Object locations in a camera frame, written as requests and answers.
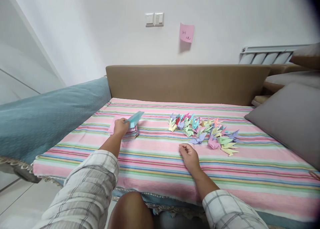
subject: floor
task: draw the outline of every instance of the floor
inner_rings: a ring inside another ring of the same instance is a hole
[[[0,229],[32,228],[59,190],[60,187],[43,180],[38,184],[18,180],[0,192]],[[111,201],[108,221],[115,204]]]

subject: sticky note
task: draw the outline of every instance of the sticky note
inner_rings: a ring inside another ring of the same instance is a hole
[[[180,23],[180,39],[185,42],[192,42],[194,25],[183,25]]]

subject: radiator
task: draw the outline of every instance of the radiator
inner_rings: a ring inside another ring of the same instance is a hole
[[[285,64],[289,63],[294,50],[308,45],[243,47],[239,64]]]

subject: light switch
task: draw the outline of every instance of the light switch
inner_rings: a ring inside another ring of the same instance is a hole
[[[146,13],[146,27],[153,27],[153,15],[154,13]]]
[[[155,26],[163,26],[163,12],[155,13]]]

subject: fist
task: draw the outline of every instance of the fist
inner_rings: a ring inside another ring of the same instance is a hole
[[[123,137],[127,133],[128,129],[129,129],[130,122],[124,123],[125,120],[126,120],[125,118],[121,118],[121,119],[114,121],[113,134],[117,134],[117,135]]]
[[[179,144],[179,151],[182,155],[184,164],[191,175],[202,171],[199,163],[198,153],[187,143]]]

